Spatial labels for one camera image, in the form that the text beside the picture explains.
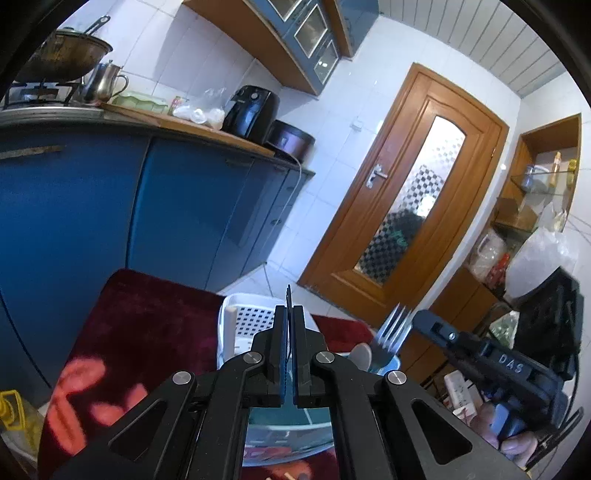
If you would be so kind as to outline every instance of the human hand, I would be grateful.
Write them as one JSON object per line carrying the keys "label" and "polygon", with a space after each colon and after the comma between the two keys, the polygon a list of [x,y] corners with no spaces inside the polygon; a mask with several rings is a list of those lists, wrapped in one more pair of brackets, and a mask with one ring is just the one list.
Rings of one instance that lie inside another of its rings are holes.
{"label": "human hand", "polygon": [[[499,450],[499,439],[496,433],[491,430],[495,414],[495,406],[492,403],[483,404],[478,410],[478,415],[470,422],[470,428]],[[537,446],[538,440],[532,432],[522,432],[502,442],[500,450],[506,455],[515,455],[513,462],[524,469]]]}

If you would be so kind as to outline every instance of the wooden countertop edge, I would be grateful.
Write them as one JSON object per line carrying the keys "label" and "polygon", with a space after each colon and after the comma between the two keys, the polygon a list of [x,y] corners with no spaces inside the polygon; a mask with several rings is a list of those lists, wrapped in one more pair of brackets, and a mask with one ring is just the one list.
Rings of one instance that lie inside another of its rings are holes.
{"label": "wooden countertop edge", "polygon": [[153,125],[155,127],[164,128],[167,130],[175,130],[195,135],[197,137],[215,140],[217,142],[232,145],[234,147],[239,147],[244,150],[258,153],[259,155],[264,155],[266,157],[273,158],[274,156],[273,150],[269,150],[268,148],[262,147],[243,138],[236,137],[235,135],[231,135],[219,130],[214,130],[213,128],[203,127],[201,125],[189,122],[187,120],[182,120],[180,118],[176,118],[170,115],[143,111],[120,105],[110,105],[109,103],[103,103],[100,107],[109,112],[119,113],[121,115],[128,116],[135,120],[140,120],[147,124]]}

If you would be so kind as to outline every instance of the plastic wrap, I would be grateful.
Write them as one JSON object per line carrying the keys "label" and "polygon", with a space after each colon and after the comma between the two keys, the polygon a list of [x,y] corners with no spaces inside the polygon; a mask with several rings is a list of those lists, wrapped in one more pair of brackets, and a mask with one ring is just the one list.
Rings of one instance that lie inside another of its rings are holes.
{"label": "plastic wrap", "polygon": [[223,109],[225,91],[225,88],[205,90],[200,97],[176,107],[173,110],[173,115],[199,125],[207,125],[215,130],[221,130],[226,116]]}
{"label": "plastic wrap", "polygon": [[507,295],[517,299],[540,285],[558,267],[573,272],[579,247],[564,233],[538,228],[507,268]]}

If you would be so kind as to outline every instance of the bottle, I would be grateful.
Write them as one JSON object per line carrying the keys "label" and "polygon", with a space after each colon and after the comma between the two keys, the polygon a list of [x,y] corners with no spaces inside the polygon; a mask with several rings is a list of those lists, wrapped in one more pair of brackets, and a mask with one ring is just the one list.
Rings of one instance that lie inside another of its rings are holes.
{"label": "bottle", "polygon": [[574,173],[577,171],[577,164],[579,161],[576,158],[569,160],[569,172],[566,175],[566,186],[573,188],[574,185]]}
{"label": "bottle", "polygon": [[560,161],[562,159],[562,155],[560,154],[560,152],[556,152],[556,155],[554,156],[554,163],[552,164],[552,173],[550,174],[550,182],[549,186],[552,189],[556,188],[556,180],[558,178],[557,172],[560,171]]}
{"label": "bottle", "polygon": [[18,391],[0,392],[0,422],[8,443],[37,458],[44,418]]}

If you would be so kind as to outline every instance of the fork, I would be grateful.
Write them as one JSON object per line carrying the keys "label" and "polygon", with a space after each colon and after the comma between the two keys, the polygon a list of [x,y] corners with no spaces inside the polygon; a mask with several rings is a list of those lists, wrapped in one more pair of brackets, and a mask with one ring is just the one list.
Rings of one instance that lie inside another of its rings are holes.
{"label": "fork", "polygon": [[372,351],[369,372],[378,372],[387,366],[398,353],[410,330],[413,328],[412,313],[412,310],[398,303],[390,315],[388,315],[379,328],[378,333],[369,344]]}

